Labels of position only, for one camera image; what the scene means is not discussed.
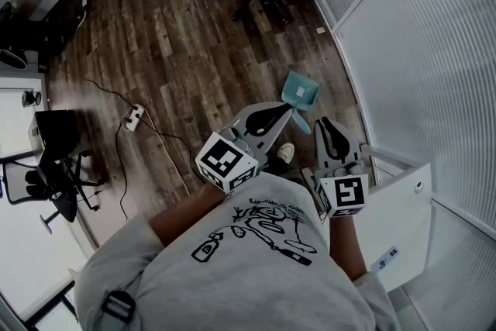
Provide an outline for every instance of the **power strip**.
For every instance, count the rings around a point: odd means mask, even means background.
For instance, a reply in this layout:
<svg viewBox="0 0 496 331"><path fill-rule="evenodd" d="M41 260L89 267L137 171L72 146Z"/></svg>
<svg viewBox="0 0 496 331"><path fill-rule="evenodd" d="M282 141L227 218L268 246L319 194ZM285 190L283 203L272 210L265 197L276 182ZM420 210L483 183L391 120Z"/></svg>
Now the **power strip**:
<svg viewBox="0 0 496 331"><path fill-rule="evenodd" d="M145 108L142 107L140 104L135 104L133 105L133 112L131 113L131 116L129 117L129 122L126 124L126 128L129 131L136 131L136 127L138 126L138 123L141 120L141 116L143 116L143 113L145 112Z"/></svg>

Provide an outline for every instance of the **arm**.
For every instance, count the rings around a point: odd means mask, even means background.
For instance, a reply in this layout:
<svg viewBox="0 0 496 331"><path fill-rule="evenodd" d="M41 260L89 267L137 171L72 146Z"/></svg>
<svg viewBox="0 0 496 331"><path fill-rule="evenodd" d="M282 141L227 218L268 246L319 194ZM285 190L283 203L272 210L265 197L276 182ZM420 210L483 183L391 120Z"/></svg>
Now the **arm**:
<svg viewBox="0 0 496 331"><path fill-rule="evenodd" d="M213 184L205 184L195 193L153 217L149 224L164 247L220 205L226 194Z"/></svg>
<svg viewBox="0 0 496 331"><path fill-rule="evenodd" d="M331 258L355 285L374 314L376 329L399 331L398 318L384 286L376 274L368 272L358 244L351 216L331 218Z"/></svg>
<svg viewBox="0 0 496 331"><path fill-rule="evenodd" d="M355 224L351 216L331 218L331 258L351 281L366 274L367 267L358 244Z"/></svg>

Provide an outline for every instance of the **wooden floor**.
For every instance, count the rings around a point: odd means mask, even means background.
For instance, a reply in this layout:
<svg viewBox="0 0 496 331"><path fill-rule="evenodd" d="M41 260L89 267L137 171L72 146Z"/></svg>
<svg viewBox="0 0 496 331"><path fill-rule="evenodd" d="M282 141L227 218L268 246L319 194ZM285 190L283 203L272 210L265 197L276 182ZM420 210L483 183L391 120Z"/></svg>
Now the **wooden floor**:
<svg viewBox="0 0 496 331"><path fill-rule="evenodd" d="M295 17L289 26L267 16L258 1L242 22L232 22L241 0L89 0L84 24L51 64L47 91L52 109L81 110L84 145L109 178L106 195L120 197L123 191L114 139L129 106L76 77L144 105L160 131L183 137L195 153L245 105L280 100L289 71L321 85L317 104L305 115L311 124L328 116L362 136L336 46L329 33L316 31L325 24L315 3L286 1ZM64 0L57 8L64 8ZM284 140L296 143L299 165L315 163L312 138L293 123ZM186 148L178 140L164 141L188 187L198 187ZM119 144L129 179L125 209L134 202L137 211L151 215L184 197L153 131L121 131Z"/></svg>

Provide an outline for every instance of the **teal dustpan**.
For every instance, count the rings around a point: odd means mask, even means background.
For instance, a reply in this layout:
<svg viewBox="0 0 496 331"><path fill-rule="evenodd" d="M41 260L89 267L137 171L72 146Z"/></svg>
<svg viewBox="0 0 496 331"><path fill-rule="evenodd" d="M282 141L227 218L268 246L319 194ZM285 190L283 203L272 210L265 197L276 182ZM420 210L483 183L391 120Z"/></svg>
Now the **teal dustpan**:
<svg viewBox="0 0 496 331"><path fill-rule="evenodd" d="M312 134L312 129L308 123L299 115L298 110L308 111L319 93L319 84L312 79L301 76L296 72L290 71L288 79L282 89L282 100L293 107L293 120L305 134Z"/></svg>

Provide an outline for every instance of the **gray t-shirt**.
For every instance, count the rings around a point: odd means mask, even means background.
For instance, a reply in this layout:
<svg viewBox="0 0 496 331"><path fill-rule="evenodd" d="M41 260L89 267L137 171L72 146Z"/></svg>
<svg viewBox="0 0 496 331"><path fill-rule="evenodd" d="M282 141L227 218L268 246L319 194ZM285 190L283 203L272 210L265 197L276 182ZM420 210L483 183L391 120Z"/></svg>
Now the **gray t-shirt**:
<svg viewBox="0 0 496 331"><path fill-rule="evenodd" d="M84 331L399 329L376 275L352 283L329 256L312 197L262 173L167 249L141 216L89 260L75 287ZM136 303L126 326L102 311Z"/></svg>

